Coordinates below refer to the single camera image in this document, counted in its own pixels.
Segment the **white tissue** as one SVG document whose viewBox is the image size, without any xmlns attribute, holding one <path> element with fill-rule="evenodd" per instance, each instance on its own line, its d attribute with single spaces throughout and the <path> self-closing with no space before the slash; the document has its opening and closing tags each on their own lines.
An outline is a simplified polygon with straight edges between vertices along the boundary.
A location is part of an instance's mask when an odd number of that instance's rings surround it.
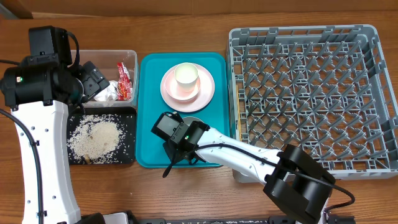
<svg viewBox="0 0 398 224">
<path fill-rule="evenodd" d="M 109 86 L 99 92 L 95 97 L 95 101 L 114 101 L 118 98 L 118 82 L 111 80 Z"/>
</svg>

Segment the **red snack wrapper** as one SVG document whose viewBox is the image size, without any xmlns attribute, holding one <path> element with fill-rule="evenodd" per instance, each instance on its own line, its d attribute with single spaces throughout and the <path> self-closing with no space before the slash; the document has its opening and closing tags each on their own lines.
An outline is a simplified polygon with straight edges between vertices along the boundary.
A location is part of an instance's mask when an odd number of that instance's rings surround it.
<svg viewBox="0 0 398 224">
<path fill-rule="evenodd" d="M 119 71 L 119 80 L 118 80 L 118 100 L 126 101 L 132 98 L 132 81 L 126 66 L 119 62 L 117 64 Z"/>
</svg>

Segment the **grey bowl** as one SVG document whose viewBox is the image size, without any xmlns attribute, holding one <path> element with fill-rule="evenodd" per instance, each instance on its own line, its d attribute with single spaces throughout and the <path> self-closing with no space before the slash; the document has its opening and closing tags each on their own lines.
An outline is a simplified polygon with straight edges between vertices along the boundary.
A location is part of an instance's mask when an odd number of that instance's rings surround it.
<svg viewBox="0 0 398 224">
<path fill-rule="evenodd" d="M 197 117 L 194 117 L 194 116 L 186 116 L 186 117 L 183 117 L 183 122 L 186 124 L 186 125 L 191 125 L 194 121 L 198 121 L 198 122 L 202 122 L 202 120 L 201 119 L 199 119 L 199 118 L 197 118 Z"/>
</svg>

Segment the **white cup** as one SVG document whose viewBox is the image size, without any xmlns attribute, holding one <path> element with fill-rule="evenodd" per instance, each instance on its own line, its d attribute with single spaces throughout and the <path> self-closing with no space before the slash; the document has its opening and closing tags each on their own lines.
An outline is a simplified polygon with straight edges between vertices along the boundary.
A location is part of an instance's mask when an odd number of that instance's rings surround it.
<svg viewBox="0 0 398 224">
<path fill-rule="evenodd" d="M 174 70 L 174 77 L 182 88 L 191 89 L 197 82 L 198 69 L 192 63 L 180 63 Z"/>
</svg>

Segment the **wooden chopstick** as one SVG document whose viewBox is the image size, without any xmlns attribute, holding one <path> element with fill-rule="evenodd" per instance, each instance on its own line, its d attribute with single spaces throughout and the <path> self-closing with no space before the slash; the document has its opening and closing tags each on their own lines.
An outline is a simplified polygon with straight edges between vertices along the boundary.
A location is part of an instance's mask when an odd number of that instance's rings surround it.
<svg viewBox="0 0 398 224">
<path fill-rule="evenodd" d="M 237 109 L 237 138 L 239 141 L 241 141 L 241 117 L 240 117 L 240 106 L 239 106 L 239 88 L 238 85 L 236 84 L 236 109 Z"/>
</svg>

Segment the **small pink plate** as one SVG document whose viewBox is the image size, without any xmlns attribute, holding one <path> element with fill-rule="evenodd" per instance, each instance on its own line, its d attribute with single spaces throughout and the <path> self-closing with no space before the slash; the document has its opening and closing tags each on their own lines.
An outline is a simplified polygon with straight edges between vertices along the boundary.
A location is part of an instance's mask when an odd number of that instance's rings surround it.
<svg viewBox="0 0 398 224">
<path fill-rule="evenodd" d="M 201 83 L 200 79 L 197 78 L 193 88 L 189 91 L 184 89 L 182 86 L 178 84 L 174 75 L 168 75 L 165 79 L 165 90 L 169 96 L 171 96 L 174 100 L 177 101 L 190 101 L 194 99 L 200 91 Z"/>
</svg>

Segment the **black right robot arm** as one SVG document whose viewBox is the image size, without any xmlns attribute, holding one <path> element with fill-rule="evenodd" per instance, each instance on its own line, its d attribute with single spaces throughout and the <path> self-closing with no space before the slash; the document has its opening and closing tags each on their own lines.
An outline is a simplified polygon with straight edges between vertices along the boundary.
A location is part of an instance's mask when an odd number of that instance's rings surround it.
<svg viewBox="0 0 398 224">
<path fill-rule="evenodd" d="M 264 193 L 290 218 L 318 223 L 335 178 L 303 150 L 261 149 L 194 121 L 190 125 L 166 118 L 153 127 L 173 152 L 171 160 L 197 158 L 228 166 L 264 186 Z"/>
</svg>

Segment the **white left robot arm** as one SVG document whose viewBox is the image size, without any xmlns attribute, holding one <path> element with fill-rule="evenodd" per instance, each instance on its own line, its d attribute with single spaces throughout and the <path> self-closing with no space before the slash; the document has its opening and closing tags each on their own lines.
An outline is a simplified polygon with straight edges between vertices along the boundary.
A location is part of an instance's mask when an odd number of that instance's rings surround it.
<svg viewBox="0 0 398 224">
<path fill-rule="evenodd" d="M 1 91 L 16 124 L 24 179 L 23 223 L 104 223 L 82 216 L 73 193 L 67 156 L 69 107 L 92 99 L 109 82 L 88 61 L 44 60 L 8 68 Z"/>
</svg>

